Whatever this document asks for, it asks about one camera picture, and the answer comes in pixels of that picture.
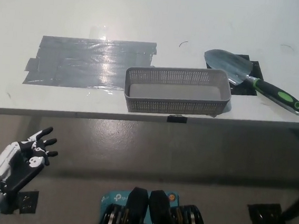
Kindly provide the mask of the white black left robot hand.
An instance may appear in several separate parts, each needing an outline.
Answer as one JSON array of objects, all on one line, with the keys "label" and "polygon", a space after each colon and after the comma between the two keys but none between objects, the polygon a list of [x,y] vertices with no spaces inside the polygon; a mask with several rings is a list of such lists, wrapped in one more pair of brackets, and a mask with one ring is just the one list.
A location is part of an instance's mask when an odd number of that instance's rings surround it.
[{"label": "white black left robot hand", "polygon": [[41,130],[25,141],[12,142],[0,154],[0,192],[14,195],[34,179],[44,167],[50,165],[49,158],[57,151],[48,151],[47,146],[56,144],[57,139],[44,140],[54,130]]}]

